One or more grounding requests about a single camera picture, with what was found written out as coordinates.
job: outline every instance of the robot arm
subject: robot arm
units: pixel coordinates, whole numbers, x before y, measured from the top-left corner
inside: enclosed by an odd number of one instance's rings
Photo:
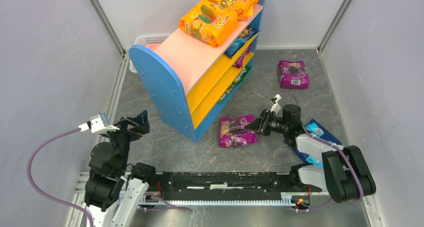
[[[264,109],[260,117],[246,125],[245,129],[265,136],[270,135],[271,132],[280,133],[284,136],[284,142],[294,151],[308,154],[323,164],[323,168],[309,163],[293,166],[290,174],[294,184],[298,182],[319,187],[323,191],[327,190],[337,203],[359,198],[359,188],[340,153],[325,141],[318,141],[305,132],[299,106],[286,104],[282,107],[282,116],[277,116],[281,109],[278,104],[280,99],[281,96],[278,94],[272,98],[271,110]],[[342,150],[352,165],[364,196],[374,194],[376,184],[361,150],[354,145],[347,147],[337,145],[337,147]]]
[[[147,111],[143,111],[134,118],[123,117],[111,125],[105,114],[97,114],[80,126],[81,129],[91,129],[92,133],[110,139],[110,142],[94,146],[88,163],[90,174],[85,184],[84,202],[96,227],[130,226],[142,196],[149,184],[155,183],[155,167],[142,163],[134,165],[127,177],[128,187],[124,199],[115,213],[125,183],[130,142],[150,131],[147,115]]]

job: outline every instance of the blue shelf frame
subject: blue shelf frame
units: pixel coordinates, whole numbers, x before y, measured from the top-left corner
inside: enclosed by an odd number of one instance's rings
[[[259,0],[258,4],[265,7],[265,0]],[[261,12],[250,22],[250,27],[261,30],[263,10],[262,8]],[[256,51],[258,37],[252,42],[250,51],[253,53]],[[183,84],[170,65],[152,50],[138,44],[129,49],[129,57],[163,122],[195,143],[199,141],[240,85],[246,81],[246,77],[252,72],[250,71],[247,74],[244,81],[238,84],[222,103],[215,104],[195,129]],[[254,59],[255,56],[247,65],[253,68]]]

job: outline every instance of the pink shelf top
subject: pink shelf top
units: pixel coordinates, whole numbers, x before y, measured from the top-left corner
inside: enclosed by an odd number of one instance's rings
[[[237,29],[219,47],[211,47],[177,29],[154,52],[175,71],[187,94],[261,10],[262,5],[256,4],[253,16],[239,21]]]

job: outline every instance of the white plastic basket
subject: white plastic basket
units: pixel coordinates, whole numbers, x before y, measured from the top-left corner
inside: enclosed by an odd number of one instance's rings
[[[140,35],[135,38],[134,45],[146,46],[147,44],[162,44],[162,42],[164,42],[169,36],[169,34]],[[137,70],[134,67],[131,59],[129,60],[129,71],[137,73]]]

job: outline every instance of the metal corner post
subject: metal corner post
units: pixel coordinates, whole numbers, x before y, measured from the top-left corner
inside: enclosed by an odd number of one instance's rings
[[[339,25],[340,21],[342,20],[343,16],[345,15],[351,2],[352,0],[343,0],[343,2],[341,3],[340,8],[338,8],[338,11],[335,14],[334,19],[332,20],[330,26],[328,27],[328,30],[325,33],[323,39],[321,40],[321,43],[319,43],[319,46],[318,46],[319,53],[321,53],[323,49],[326,47],[327,43],[329,42],[329,39],[331,38],[337,26]]]
[[[100,19],[101,23],[103,24],[104,28],[106,29],[107,33],[109,34],[110,38],[112,39],[113,45],[115,45],[118,52],[122,55],[122,57],[125,55],[125,49],[122,46],[117,33],[114,31],[114,28],[112,27],[111,23],[109,22],[108,17],[106,16],[105,11],[103,10],[102,6],[100,5],[99,0],[89,0],[91,5],[93,6],[94,11],[97,13],[98,18]]]

